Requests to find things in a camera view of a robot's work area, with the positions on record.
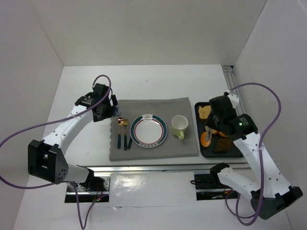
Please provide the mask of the round orange bread roll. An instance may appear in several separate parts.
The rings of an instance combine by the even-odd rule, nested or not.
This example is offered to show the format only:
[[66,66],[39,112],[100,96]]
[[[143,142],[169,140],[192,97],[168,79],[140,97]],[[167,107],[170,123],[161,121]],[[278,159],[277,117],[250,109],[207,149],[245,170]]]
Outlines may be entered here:
[[205,141],[205,136],[206,136],[206,131],[201,134],[200,142],[201,142],[201,145],[203,147],[207,148],[207,147],[209,147],[211,145],[211,141],[210,142],[206,142]]

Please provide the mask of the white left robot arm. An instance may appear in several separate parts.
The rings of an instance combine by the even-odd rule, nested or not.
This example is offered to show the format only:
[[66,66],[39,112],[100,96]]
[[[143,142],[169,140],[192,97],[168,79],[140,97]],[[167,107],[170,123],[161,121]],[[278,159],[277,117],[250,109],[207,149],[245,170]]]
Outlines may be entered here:
[[28,145],[28,172],[30,175],[60,184],[74,182],[84,189],[91,189],[99,179],[93,170],[80,165],[69,165],[65,153],[82,129],[90,122],[120,115],[115,95],[104,84],[95,84],[93,91],[80,97],[67,119],[41,141],[32,140]]

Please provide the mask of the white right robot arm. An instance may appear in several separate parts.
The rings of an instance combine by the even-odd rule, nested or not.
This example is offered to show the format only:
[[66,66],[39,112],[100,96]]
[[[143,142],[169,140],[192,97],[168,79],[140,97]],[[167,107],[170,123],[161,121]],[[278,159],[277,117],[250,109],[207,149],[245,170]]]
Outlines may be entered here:
[[120,100],[119,115],[128,120],[110,123],[110,161],[136,161],[183,157],[211,157],[215,146],[202,146],[201,137],[215,131],[230,158],[244,157],[256,181],[236,173],[229,164],[219,163],[210,174],[217,184],[233,188],[250,200],[255,216],[268,219],[293,204],[302,190],[292,186],[280,173],[263,145],[264,135],[247,114],[238,115],[239,99],[226,92],[203,103],[196,112],[187,97],[167,100]]

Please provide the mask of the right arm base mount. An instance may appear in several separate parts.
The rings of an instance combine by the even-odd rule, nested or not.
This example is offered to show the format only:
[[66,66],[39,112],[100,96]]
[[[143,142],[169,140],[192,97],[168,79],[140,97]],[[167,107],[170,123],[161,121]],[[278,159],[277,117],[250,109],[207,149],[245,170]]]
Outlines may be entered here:
[[237,193],[232,192],[232,188],[217,182],[210,174],[195,174],[190,181],[196,189],[196,199],[201,200],[224,200],[236,199]]

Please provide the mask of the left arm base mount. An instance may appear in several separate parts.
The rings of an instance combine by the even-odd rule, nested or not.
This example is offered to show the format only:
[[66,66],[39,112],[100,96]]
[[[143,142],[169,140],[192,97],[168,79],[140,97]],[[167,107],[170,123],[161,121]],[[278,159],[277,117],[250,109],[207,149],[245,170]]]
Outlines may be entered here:
[[[90,188],[84,188],[81,184],[77,184],[76,190],[80,203],[108,203],[109,202],[109,190],[111,182],[111,174],[98,175],[99,179],[94,182]],[[67,184],[64,203],[76,203],[76,193],[71,184]]]

